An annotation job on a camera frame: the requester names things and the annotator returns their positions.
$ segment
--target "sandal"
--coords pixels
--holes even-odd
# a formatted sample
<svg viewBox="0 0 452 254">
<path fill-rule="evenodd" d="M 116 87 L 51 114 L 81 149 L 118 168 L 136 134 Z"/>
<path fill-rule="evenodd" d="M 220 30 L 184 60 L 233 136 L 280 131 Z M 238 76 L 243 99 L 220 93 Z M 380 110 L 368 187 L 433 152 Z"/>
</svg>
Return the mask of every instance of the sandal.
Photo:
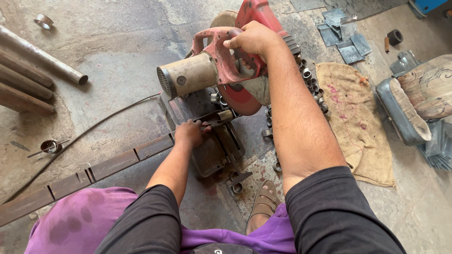
<svg viewBox="0 0 452 254">
<path fill-rule="evenodd" d="M 245 234 L 246 232 L 248 232 L 248 224 L 253 215 L 262 213 L 268 216 L 272 216 L 275 213 L 276 207 L 278 207 L 278 205 L 281 203 L 276 195 L 270 193 L 270 190 L 273 191 L 273 193 L 276 193 L 276 186 L 272 181 L 265 180 L 257 191 L 253 210 L 251 211 L 248 222 L 246 223 Z"/>
</svg>

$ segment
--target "stained floor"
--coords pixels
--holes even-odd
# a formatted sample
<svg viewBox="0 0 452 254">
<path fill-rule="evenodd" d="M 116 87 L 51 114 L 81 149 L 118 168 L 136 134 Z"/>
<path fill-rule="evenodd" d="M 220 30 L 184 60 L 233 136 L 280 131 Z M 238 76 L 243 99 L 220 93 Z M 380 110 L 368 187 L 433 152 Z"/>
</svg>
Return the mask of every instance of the stained floor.
<svg viewBox="0 0 452 254">
<path fill-rule="evenodd" d="M 219 12 L 238 9 L 240 4 L 240 0 L 0 2 L 0 24 L 90 77 L 84 86 L 68 83 L 39 61 L 1 43 L 0 49 L 27 59 L 54 79 L 52 103 L 57 114 L 42 118 L 0 107 L 0 139 L 4 148 L 0 159 L 0 200 L 6 199 L 49 159 L 49 155 L 26 158 L 42 141 L 74 138 L 110 113 L 160 91 L 155 67 L 181 59 L 196 32 L 208 28 Z M 313 62 L 343 63 L 334 46 L 325 47 L 315 27 L 323 21 L 321 12 L 325 9 L 297 13 L 285 0 L 272 0 L 270 7 L 301 46 L 309 68 L 314 68 Z M 440 17 L 441 8 L 423 20 L 415 18 L 408 5 L 402 5 L 358 21 L 358 29 L 373 52 L 353 66 L 369 75 L 374 87 L 392 74 L 389 65 L 396 60 L 398 52 L 412 50 L 424 61 L 452 53 L 452 24 L 451 20 Z M 33 18 L 38 13 L 51 17 L 55 29 L 43 31 L 35 25 Z M 383 38 L 395 28 L 403 33 L 404 42 L 386 54 Z M 397 187 L 382 188 L 364 182 L 358 185 L 377 217 L 394 231 L 408 253 L 450 253 L 452 177 L 429 168 L 415 148 L 399 140 L 384 112 L 380 110 L 380 113 L 393 154 Z M 239 195 L 232 194 L 228 188 L 230 169 L 203 181 L 190 175 L 180 208 L 182 223 L 188 228 L 243 232 L 262 179 L 274 180 L 278 194 L 282 191 L 281 175 L 271 168 L 275 160 L 274 146 L 260 135 L 266 128 L 264 108 L 254 116 L 234 120 L 233 124 L 246 148 L 240 166 L 254 174 L 245 180 L 244 191 Z M 26 192 L 169 131 L 157 101 L 144 102 L 100 125 L 74 144 Z M 139 193 L 167 154 L 168 151 L 141 162 L 94 187 L 123 186 Z M 0 228 L 0 253 L 23 253 L 33 223 L 46 209 Z"/>
</svg>

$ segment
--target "metal strip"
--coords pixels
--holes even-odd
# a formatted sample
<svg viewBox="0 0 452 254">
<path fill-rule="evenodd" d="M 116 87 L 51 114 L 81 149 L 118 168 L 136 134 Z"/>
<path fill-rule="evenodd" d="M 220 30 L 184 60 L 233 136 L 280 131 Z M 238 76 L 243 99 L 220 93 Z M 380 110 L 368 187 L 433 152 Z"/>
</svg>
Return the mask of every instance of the metal strip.
<svg viewBox="0 0 452 254">
<path fill-rule="evenodd" d="M 121 153 L 111 159 L 103 161 L 91 167 L 94 178 L 100 181 L 112 174 L 115 174 L 123 169 L 126 169 L 139 162 L 137 155 L 133 149 Z"/>
<path fill-rule="evenodd" d="M 144 145 L 138 146 L 137 148 L 135 148 L 135 151 L 137 152 L 140 161 L 142 161 L 156 154 L 159 154 L 173 146 L 174 146 L 173 140 L 171 139 L 170 135 L 167 134 L 158 137 Z"/>
<path fill-rule="evenodd" d="M 87 170 L 82 170 L 50 184 L 49 187 L 55 197 L 55 200 L 64 198 L 67 195 L 90 186 L 92 182 L 88 178 L 87 173 Z"/>
<path fill-rule="evenodd" d="M 31 194 L 18 196 L 16 199 L 0 206 L 0 227 L 54 201 L 47 186 Z"/>
</svg>

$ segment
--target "black cable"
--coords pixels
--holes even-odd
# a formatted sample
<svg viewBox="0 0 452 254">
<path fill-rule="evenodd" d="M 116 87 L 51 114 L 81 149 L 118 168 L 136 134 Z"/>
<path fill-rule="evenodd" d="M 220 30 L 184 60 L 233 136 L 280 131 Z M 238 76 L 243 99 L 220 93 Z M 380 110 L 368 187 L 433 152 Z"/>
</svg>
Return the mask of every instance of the black cable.
<svg viewBox="0 0 452 254">
<path fill-rule="evenodd" d="M 95 123 L 93 126 L 91 126 L 91 127 L 89 127 L 87 130 L 85 130 L 82 134 L 80 134 L 80 135 L 78 135 L 73 141 L 71 141 L 69 144 L 67 144 L 67 146 L 65 146 L 65 147 L 63 147 L 63 149 L 61 149 L 61 151 L 59 151 L 57 154 L 55 154 L 44 166 L 42 166 L 42 168 L 38 171 L 38 172 L 36 172 L 36 174 L 34 174 L 34 176 L 30 179 L 30 180 L 28 180 L 24 185 L 22 185 L 22 187 L 20 187 L 13 195 L 11 195 L 11 197 L 9 197 L 5 202 L 3 202 L 2 204 L 6 204 L 6 203 L 8 203 L 9 201 L 11 201 L 11 200 L 13 200 L 14 198 L 16 198 L 16 196 L 17 195 L 19 195 L 21 192 L 23 192 L 42 172 L 44 172 L 44 170 L 56 159 L 56 158 L 58 158 L 58 156 L 60 155 L 60 154 L 62 154 L 67 148 L 69 148 L 74 142 L 76 142 L 77 140 L 79 140 L 81 137 L 83 137 L 87 132 L 89 132 L 89 131 L 91 131 L 92 129 L 94 129 L 96 126 L 98 126 L 99 124 L 101 124 L 101 123 L 103 123 L 105 120 L 108 120 L 110 117 L 112 117 L 112 116 L 114 116 L 114 115 L 116 115 L 116 114 L 118 114 L 118 113 L 120 113 L 120 112 L 122 112 L 122 111 L 124 111 L 124 110 L 126 110 L 126 109 L 128 109 L 128 108 L 131 108 L 131 107 L 133 107 L 133 106 L 135 106 L 135 105 L 137 105 L 138 103 L 140 103 L 140 102 L 142 102 L 142 101 L 144 101 L 144 100 L 146 100 L 146 99 L 149 99 L 149 98 L 152 98 L 152 97 L 154 97 L 154 96 L 157 96 L 157 95 L 159 95 L 160 93 L 161 93 L 162 91 L 160 91 L 159 93 L 156 93 L 156 94 L 153 94 L 153 95 L 151 95 L 151 96 L 148 96 L 148 97 L 146 97 L 146 98 L 144 98 L 144 99 L 141 99 L 141 100 L 139 100 L 139 101 L 137 101 L 137 102 L 134 102 L 134 103 L 132 103 L 132 104 L 130 104 L 130 105 L 128 105 L 127 107 L 125 107 L 125 108 L 122 108 L 122 109 L 120 109 L 120 110 L 118 110 L 118 111 L 116 111 L 116 112 L 114 112 L 114 113 L 112 113 L 111 115 L 109 115 L 109 116 L 107 116 L 106 118 L 104 118 L 104 119 L 102 119 L 102 120 L 100 120 L 99 122 L 97 122 L 97 123 Z"/>
</svg>

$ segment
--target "motor vent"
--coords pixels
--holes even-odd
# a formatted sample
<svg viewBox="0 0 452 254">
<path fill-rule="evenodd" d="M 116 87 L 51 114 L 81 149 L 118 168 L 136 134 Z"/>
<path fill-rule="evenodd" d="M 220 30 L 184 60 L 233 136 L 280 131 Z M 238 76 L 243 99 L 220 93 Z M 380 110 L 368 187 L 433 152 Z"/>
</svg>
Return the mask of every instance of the motor vent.
<svg viewBox="0 0 452 254">
<path fill-rule="evenodd" d="M 160 67 L 157 67 L 157 76 L 159 77 L 160 85 L 162 86 L 162 89 L 165 92 L 166 96 L 171 99 L 171 81 L 168 81 L 165 72 L 167 72 L 166 69 L 162 70 Z"/>
</svg>

